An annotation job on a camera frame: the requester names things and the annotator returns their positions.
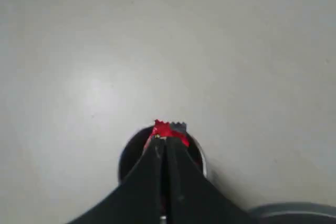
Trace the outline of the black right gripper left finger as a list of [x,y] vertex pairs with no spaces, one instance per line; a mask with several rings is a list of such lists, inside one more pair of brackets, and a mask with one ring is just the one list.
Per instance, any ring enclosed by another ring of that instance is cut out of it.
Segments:
[[71,223],[160,223],[164,147],[163,140],[153,139],[123,182]]

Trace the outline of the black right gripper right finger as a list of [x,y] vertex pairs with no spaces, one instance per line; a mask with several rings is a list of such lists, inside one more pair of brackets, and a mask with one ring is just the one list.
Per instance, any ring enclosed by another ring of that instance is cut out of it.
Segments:
[[204,177],[177,138],[165,140],[161,168],[166,223],[254,223]]

